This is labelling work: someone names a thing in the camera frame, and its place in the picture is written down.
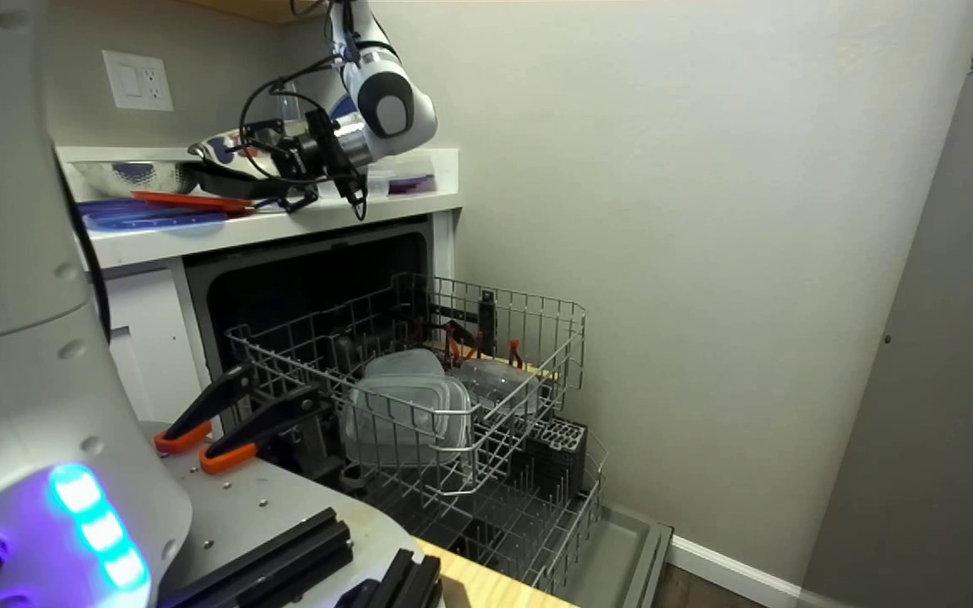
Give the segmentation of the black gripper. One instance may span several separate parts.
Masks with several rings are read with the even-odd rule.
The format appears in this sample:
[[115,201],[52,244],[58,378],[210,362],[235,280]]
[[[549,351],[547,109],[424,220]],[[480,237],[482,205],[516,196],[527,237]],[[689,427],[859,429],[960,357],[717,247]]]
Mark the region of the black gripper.
[[319,203],[323,183],[338,189],[355,217],[368,208],[365,174],[342,148],[335,123],[320,109],[312,109],[301,117],[281,117],[267,153],[276,164],[286,214]]

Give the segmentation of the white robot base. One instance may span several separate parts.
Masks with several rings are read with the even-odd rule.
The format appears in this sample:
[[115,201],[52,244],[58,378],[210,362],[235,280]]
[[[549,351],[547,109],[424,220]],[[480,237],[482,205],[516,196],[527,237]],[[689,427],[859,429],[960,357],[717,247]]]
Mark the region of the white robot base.
[[192,502],[126,398],[45,125],[45,0],[0,0],[0,608],[156,608]]

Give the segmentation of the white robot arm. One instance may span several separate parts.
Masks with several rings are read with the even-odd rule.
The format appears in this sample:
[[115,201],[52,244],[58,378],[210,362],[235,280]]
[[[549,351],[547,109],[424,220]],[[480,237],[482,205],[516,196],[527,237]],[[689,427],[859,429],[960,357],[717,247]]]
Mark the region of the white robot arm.
[[271,160],[281,179],[329,179],[350,214],[365,217],[365,164],[424,145],[437,136],[437,109],[402,69],[400,51],[373,14],[373,0],[331,0],[329,20],[329,69],[338,73],[350,110],[335,117],[312,106],[304,131],[276,136]]

